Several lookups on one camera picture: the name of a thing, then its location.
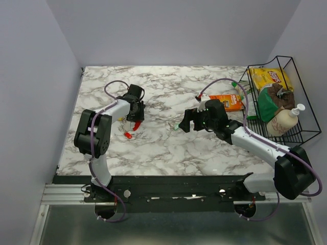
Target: wire basket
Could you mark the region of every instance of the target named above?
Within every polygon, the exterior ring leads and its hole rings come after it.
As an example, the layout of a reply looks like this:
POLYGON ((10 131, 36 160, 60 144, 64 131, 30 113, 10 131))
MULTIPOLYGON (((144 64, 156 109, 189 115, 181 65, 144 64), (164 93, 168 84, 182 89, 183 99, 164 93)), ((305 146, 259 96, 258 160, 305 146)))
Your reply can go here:
POLYGON ((297 67, 292 57, 289 56, 276 56, 273 60, 265 64, 249 65, 243 73, 240 81, 248 81, 253 91, 251 95, 254 102, 254 107, 257 115, 257 119, 247 120, 248 127, 262 135, 263 137, 281 144, 294 143, 301 145, 314 138, 321 133, 321 128, 317 121, 316 115, 312 109, 306 90, 303 86, 302 80, 298 73, 297 67), (285 73, 288 75, 290 82, 294 88, 295 104, 304 104, 306 110, 299 115, 299 121, 296 126, 291 128, 288 132, 280 137, 272 136, 268 133, 267 123, 263 122, 260 118, 260 111, 258 108, 258 91, 253 83, 252 74, 250 68, 280 68, 282 72, 282 79, 284 80, 287 88, 289 84, 285 80, 285 73))

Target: orange package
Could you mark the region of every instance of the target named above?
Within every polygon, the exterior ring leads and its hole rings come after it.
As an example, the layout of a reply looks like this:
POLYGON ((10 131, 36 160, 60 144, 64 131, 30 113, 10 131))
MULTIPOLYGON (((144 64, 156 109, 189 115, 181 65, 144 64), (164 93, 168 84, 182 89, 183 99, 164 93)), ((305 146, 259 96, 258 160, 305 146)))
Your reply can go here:
POLYGON ((212 100, 220 100, 226 111, 240 111, 244 109, 241 97, 238 94, 209 95, 212 100))

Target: red chili pepper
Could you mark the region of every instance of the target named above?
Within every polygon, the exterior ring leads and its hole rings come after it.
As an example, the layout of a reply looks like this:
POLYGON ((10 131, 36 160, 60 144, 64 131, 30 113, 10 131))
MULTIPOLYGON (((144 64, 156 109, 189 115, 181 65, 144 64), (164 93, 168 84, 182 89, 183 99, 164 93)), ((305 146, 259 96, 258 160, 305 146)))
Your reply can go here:
POLYGON ((128 133, 128 132, 125 132, 124 135, 125 135, 126 138, 128 138, 128 139, 133 138, 133 136, 132 136, 130 133, 128 133))
POLYGON ((141 125, 141 121, 137 121, 134 125, 133 131, 136 131, 140 125, 141 125))

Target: soap dispenser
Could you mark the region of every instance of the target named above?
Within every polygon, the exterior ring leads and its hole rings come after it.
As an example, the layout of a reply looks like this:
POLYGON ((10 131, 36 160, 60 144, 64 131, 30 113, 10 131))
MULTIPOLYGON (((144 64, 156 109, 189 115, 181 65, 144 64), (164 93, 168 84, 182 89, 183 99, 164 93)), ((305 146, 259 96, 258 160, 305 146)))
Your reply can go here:
POLYGON ((280 111, 270 122, 267 124, 268 132, 273 136, 282 136, 298 122, 298 115, 300 111, 304 111, 306 107, 303 104, 298 104, 292 110, 280 111))

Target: marble countertop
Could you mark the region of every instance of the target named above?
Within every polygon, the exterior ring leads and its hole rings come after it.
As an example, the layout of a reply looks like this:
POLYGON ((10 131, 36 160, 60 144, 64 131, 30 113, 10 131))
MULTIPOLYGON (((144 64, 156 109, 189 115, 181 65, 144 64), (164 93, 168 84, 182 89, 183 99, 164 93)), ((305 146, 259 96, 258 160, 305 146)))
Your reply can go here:
MULTIPOLYGON (((219 140, 214 133, 175 131, 184 110, 198 106, 194 96, 217 78, 239 80, 245 67, 237 66, 90 66, 86 67, 66 143, 60 159, 59 175, 90 175, 87 161, 74 147, 74 136, 81 112, 100 109, 112 102, 104 93, 106 83, 123 80, 146 91, 145 120, 132 139, 124 136, 127 121, 112 125, 107 164, 112 175, 243 175, 269 173, 273 169, 253 154, 219 140)), ((108 91, 126 92, 114 83, 108 91)), ((235 93, 229 81, 211 86, 207 94, 235 93)), ((242 119, 242 112, 228 112, 231 119, 242 119)))

